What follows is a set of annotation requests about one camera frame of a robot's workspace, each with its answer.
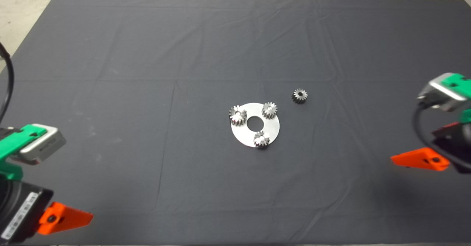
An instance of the table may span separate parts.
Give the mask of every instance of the table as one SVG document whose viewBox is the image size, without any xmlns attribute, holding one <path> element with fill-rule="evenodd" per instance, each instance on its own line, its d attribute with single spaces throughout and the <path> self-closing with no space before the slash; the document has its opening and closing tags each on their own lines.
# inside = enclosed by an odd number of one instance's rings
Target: table
<svg viewBox="0 0 471 246">
<path fill-rule="evenodd" d="M 471 177 L 389 157 L 425 83 L 471 75 L 470 28 L 464 1 L 52 0 L 3 125 L 60 128 L 24 180 L 95 218 L 26 244 L 469 242 Z M 229 108 L 268 101 L 278 138 L 242 145 Z"/>
</svg>

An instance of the gear bore hole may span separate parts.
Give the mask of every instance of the gear bore hole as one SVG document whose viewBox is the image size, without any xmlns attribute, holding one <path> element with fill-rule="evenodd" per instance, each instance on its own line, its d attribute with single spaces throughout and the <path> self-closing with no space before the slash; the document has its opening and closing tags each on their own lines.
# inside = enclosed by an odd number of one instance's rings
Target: gear bore hole
<svg viewBox="0 0 471 246">
<path fill-rule="evenodd" d="M 247 127 L 254 132 L 263 130 L 263 126 L 263 120 L 260 117 L 251 117 L 247 120 Z"/>
</svg>

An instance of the white label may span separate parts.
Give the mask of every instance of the white label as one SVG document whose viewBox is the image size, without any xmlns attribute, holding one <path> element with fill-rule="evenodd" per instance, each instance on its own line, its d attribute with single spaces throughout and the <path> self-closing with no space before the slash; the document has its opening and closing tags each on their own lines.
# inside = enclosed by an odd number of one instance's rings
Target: white label
<svg viewBox="0 0 471 246">
<path fill-rule="evenodd" d="M 10 221 L 10 224 L 8 224 L 7 228 L 1 234 L 2 239 L 11 239 L 13 234 L 15 234 L 15 231 L 17 231 L 18 226 L 25 218 L 26 214 L 28 214 L 29 210 L 31 209 L 38 196 L 39 194 L 30 192 L 25 202 L 23 202 L 20 209 Z"/>
</svg>

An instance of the circular metal plate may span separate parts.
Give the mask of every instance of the circular metal plate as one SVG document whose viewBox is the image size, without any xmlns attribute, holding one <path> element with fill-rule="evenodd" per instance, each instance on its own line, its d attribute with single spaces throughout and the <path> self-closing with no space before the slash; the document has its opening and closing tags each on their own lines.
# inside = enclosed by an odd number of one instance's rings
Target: circular metal plate
<svg viewBox="0 0 471 246">
<path fill-rule="evenodd" d="M 278 132 L 280 132 L 280 121 L 278 120 L 278 117 L 274 116 L 272 119 L 264 118 L 262 115 L 263 104 L 259 103 L 244 104 L 241 106 L 241 109 L 247 111 L 247 120 L 251 117 L 259 117 L 263 121 L 263 128 L 261 130 L 270 135 L 269 144 L 274 142 L 278 136 Z M 247 147 L 255 147 L 254 136 L 256 132 L 249 129 L 247 122 L 240 126 L 232 124 L 230 126 L 235 138 L 237 138 L 242 144 Z"/>
</svg>

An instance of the spur gear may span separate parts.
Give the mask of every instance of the spur gear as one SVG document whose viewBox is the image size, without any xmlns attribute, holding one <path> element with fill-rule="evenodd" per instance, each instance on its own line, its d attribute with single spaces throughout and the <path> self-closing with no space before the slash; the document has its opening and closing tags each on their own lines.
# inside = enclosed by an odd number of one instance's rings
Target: spur gear
<svg viewBox="0 0 471 246">
<path fill-rule="evenodd" d="M 274 116 L 276 116 L 277 111 L 278 111 L 278 107 L 276 106 L 276 104 L 268 102 L 263 105 L 262 115 L 265 118 L 272 119 Z"/>
<path fill-rule="evenodd" d="M 301 88 L 294 90 L 294 92 L 291 94 L 291 99 L 293 99 L 293 102 L 297 104 L 305 103 L 307 98 L 308 93 Z"/>
<path fill-rule="evenodd" d="M 231 107 L 229 110 L 229 119 L 235 126 L 245 124 L 247 121 L 247 111 L 242 110 L 239 105 Z"/>
<path fill-rule="evenodd" d="M 270 136 L 268 133 L 259 131 L 254 136 L 254 144 L 256 147 L 262 149 L 270 143 Z"/>
</svg>

